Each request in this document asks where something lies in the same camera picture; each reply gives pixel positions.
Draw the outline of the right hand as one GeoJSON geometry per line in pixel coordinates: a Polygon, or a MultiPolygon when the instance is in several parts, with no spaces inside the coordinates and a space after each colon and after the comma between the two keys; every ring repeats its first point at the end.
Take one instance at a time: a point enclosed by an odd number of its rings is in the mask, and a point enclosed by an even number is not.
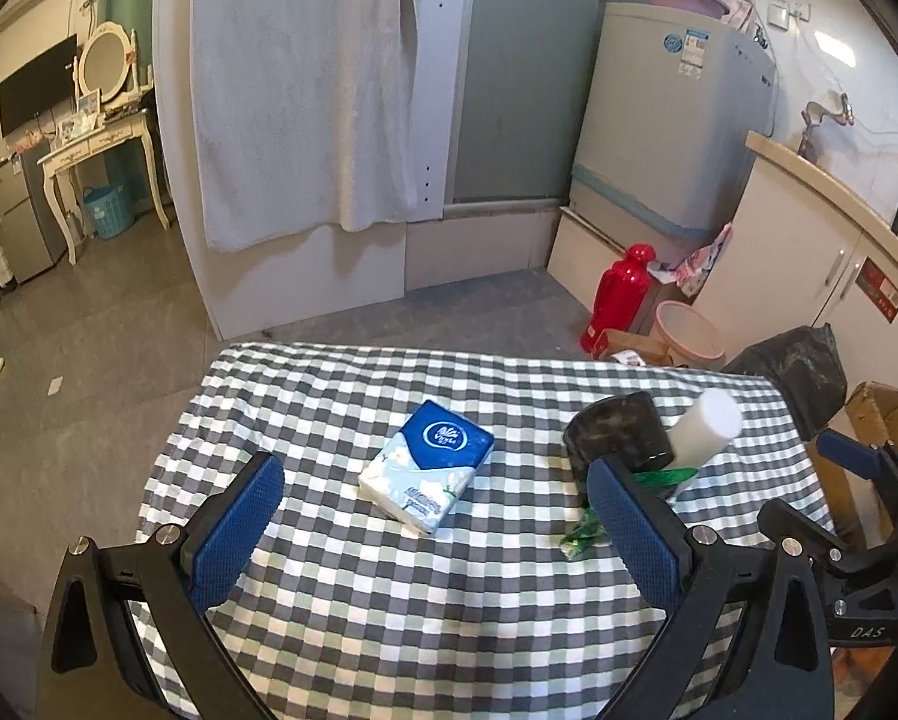
{"type": "Polygon", "coordinates": [[[879,676],[892,652],[892,647],[835,649],[831,652],[836,720],[848,717],[851,709],[879,676]]]}

